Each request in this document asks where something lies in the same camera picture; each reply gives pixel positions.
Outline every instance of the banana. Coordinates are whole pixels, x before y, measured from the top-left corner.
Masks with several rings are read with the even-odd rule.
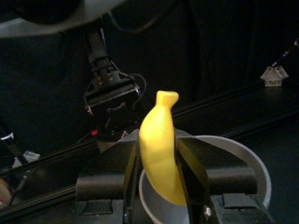
[[[175,205],[185,206],[183,184],[173,158],[171,109],[177,100],[177,93],[157,91],[155,106],[141,123],[138,145],[145,176],[155,191]]]

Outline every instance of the black curtain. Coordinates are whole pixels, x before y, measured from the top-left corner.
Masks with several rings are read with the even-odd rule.
[[[134,28],[168,1],[128,0],[113,10]],[[267,66],[299,37],[297,1],[179,1],[147,31],[121,32],[104,17],[106,49],[125,73],[147,79],[147,96],[180,94],[176,107],[260,81]],[[283,61],[288,82],[299,83],[299,52]],[[93,124],[82,93],[90,80],[81,35],[0,39],[0,116],[22,150],[45,153],[76,143]]]

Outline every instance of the yellow banana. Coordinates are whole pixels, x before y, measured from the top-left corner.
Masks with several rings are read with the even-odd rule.
[[[167,201],[185,206],[183,184],[173,159],[171,109],[177,100],[177,93],[157,91],[155,106],[141,123],[138,144],[144,172],[153,189]]]

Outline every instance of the black cable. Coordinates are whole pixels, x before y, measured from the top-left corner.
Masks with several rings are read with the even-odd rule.
[[[145,32],[149,28],[152,28],[159,22],[161,22],[164,20],[164,18],[172,12],[172,10],[179,2],[180,2],[180,0],[171,0],[169,3],[163,7],[161,11],[153,18],[145,24],[142,24],[137,28],[132,28],[132,29],[121,27],[121,25],[118,24],[118,22],[114,18],[114,15],[112,14],[110,11],[106,14],[109,16],[112,25],[116,27],[116,29],[118,31],[125,32],[128,34],[138,34],[141,32]]]

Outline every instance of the black surface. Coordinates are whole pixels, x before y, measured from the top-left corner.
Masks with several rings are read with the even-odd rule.
[[[269,213],[277,223],[299,221],[299,122],[239,141],[257,154],[272,182]]]
[[[173,111],[173,126],[192,135],[231,137],[240,130],[255,132],[299,115],[297,95],[299,87],[247,86]]]

